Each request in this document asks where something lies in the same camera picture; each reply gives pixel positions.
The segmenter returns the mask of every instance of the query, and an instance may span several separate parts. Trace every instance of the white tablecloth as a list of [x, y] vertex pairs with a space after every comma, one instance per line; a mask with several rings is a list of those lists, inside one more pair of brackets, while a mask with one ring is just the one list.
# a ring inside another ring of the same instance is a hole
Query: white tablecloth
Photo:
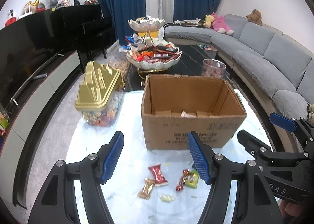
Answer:
[[[247, 118], [239, 130], [245, 129], [270, 146], [266, 133], [248, 102], [239, 93]], [[124, 148], [113, 173], [112, 179], [102, 185], [102, 191], [108, 209], [116, 224], [119, 223], [189, 223], [194, 224], [203, 211], [210, 186], [199, 180], [197, 189], [184, 187], [176, 192], [182, 171], [191, 168], [193, 160], [188, 150], [147, 150], [141, 120], [141, 102], [143, 91], [125, 93], [117, 120], [112, 127], [89, 126], [83, 118], [73, 134], [66, 157], [66, 163], [81, 161], [91, 153], [97, 153], [103, 144], [107, 144], [118, 130], [124, 134]], [[237, 133], [223, 148], [214, 149], [230, 161], [245, 163], [254, 159], [238, 143]], [[146, 201], [138, 198], [137, 193], [144, 185], [144, 178], [152, 178], [148, 166], [161, 163], [161, 171], [169, 185], [154, 188], [151, 198]], [[232, 181], [230, 200], [224, 223], [231, 223], [236, 195], [236, 181]], [[165, 203], [158, 193], [175, 195], [175, 201]], [[80, 181], [75, 181], [75, 195], [81, 224], [88, 223]]]

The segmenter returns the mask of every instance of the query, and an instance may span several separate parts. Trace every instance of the gray sectional sofa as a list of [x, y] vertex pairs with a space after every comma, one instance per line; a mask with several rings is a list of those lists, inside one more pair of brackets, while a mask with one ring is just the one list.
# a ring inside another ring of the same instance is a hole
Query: gray sectional sofa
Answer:
[[[283, 32], [256, 25], [247, 18], [225, 15], [232, 36], [213, 29], [169, 26], [165, 36], [174, 44], [211, 43], [255, 95], [268, 116], [306, 118], [314, 104], [314, 54]], [[295, 137], [275, 126], [287, 152], [298, 150]]]

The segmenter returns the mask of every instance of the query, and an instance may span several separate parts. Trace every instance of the small plastic bin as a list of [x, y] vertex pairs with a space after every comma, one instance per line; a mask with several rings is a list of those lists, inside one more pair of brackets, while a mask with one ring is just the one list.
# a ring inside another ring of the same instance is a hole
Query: small plastic bin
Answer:
[[215, 49], [212, 45], [197, 43], [197, 46], [199, 46], [208, 55], [209, 58], [215, 58], [216, 57], [218, 50]]
[[225, 75], [226, 65], [219, 60], [204, 59], [202, 75], [222, 79]]
[[121, 72], [92, 61], [86, 66], [74, 106], [89, 125], [110, 127], [116, 121], [122, 97]]

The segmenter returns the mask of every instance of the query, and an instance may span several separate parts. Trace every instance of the gold plastic container lid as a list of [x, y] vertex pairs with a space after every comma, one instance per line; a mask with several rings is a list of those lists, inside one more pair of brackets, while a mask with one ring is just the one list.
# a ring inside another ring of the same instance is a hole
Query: gold plastic container lid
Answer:
[[111, 94], [122, 83], [121, 72], [109, 65], [88, 62], [83, 84], [74, 103], [78, 111], [100, 112], [108, 107]]

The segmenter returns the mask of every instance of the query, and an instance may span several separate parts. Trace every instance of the television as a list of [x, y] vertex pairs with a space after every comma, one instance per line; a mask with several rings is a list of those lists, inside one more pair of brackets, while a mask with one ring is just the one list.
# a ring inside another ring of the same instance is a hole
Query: television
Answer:
[[26, 16], [0, 30], [0, 103], [11, 98], [61, 48], [50, 20], [51, 10]]

